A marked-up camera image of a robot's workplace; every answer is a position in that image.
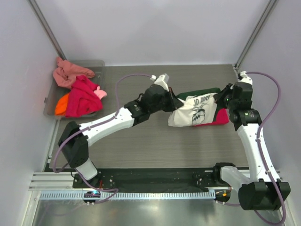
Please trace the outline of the white and green t shirt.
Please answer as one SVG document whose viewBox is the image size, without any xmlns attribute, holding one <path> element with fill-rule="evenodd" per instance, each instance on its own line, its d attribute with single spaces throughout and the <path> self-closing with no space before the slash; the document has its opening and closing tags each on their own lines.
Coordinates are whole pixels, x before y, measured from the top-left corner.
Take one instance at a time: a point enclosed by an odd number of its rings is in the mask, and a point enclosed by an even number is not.
<svg viewBox="0 0 301 226">
<path fill-rule="evenodd" d="M 220 110 L 214 95 L 220 88 L 210 88 L 184 92 L 176 97 L 183 106 L 173 111 L 168 118 L 170 127 L 188 127 L 210 124 L 216 121 Z"/>
</svg>

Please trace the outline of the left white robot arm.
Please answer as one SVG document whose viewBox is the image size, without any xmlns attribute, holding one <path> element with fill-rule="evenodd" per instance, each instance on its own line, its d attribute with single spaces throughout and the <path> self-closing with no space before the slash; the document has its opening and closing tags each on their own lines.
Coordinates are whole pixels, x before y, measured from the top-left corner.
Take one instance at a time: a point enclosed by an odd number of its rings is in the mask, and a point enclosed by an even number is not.
<svg viewBox="0 0 301 226">
<path fill-rule="evenodd" d="M 139 94 L 138 98 L 118 106 L 116 112 L 100 119 L 78 125 L 69 122 L 58 142 L 58 153 L 62 153 L 67 164 L 78 173 L 82 182 L 92 189 L 100 189 L 101 174 L 89 158 L 89 147 L 98 140 L 122 129 L 128 129 L 149 119 L 158 111 L 173 112 L 183 102 L 168 86 L 168 75 L 149 76 L 153 84 Z"/>
</svg>

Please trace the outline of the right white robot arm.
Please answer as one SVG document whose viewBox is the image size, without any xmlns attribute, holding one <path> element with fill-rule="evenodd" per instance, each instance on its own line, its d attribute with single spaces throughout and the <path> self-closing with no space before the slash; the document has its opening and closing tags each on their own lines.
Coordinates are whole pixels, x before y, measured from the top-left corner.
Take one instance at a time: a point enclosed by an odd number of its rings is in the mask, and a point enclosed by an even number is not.
<svg viewBox="0 0 301 226">
<path fill-rule="evenodd" d="M 291 192 L 274 168 L 267 150 L 262 120 L 252 108 L 253 81 L 249 72 L 240 72 L 235 84 L 228 84 L 214 96 L 218 106 L 228 109 L 230 121 L 240 137 L 249 166 L 249 176 L 241 173 L 232 163 L 218 166 L 212 174 L 217 186 L 229 184 L 238 193 L 244 210 L 279 210 Z"/>
</svg>

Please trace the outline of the magenta t shirt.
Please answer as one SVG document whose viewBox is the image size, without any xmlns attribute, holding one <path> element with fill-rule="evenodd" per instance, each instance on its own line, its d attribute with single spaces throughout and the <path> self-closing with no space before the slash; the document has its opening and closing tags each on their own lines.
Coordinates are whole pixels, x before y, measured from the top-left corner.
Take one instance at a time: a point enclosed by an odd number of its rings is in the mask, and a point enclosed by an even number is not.
<svg viewBox="0 0 301 226">
<path fill-rule="evenodd" d="M 229 117 L 228 117 L 227 110 L 226 109 L 221 109 L 218 112 L 215 121 L 213 121 L 211 123 L 195 125 L 195 127 L 225 125 L 227 123 L 229 123 Z"/>
</svg>

